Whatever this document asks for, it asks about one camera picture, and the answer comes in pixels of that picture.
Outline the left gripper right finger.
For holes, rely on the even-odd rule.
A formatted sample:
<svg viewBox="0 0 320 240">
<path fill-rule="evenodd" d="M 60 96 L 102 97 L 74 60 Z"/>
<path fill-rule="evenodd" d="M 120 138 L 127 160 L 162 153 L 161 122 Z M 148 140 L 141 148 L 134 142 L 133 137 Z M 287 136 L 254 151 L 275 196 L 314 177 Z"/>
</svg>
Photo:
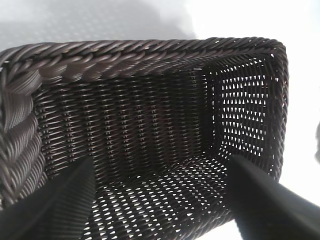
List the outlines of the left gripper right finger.
<svg viewBox="0 0 320 240">
<path fill-rule="evenodd" d="M 240 155 L 227 163 L 226 205 L 244 240 L 318 240 L 320 208 Z"/>
</svg>

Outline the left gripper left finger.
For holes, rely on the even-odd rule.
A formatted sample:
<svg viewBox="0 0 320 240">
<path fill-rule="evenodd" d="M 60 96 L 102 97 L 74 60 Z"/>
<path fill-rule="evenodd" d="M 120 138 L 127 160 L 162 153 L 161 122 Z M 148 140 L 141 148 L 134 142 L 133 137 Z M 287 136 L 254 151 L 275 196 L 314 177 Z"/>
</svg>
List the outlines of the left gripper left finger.
<svg viewBox="0 0 320 240">
<path fill-rule="evenodd" d="M 95 199 L 91 158 L 78 159 L 0 213 L 2 240 L 79 240 Z"/>
</svg>

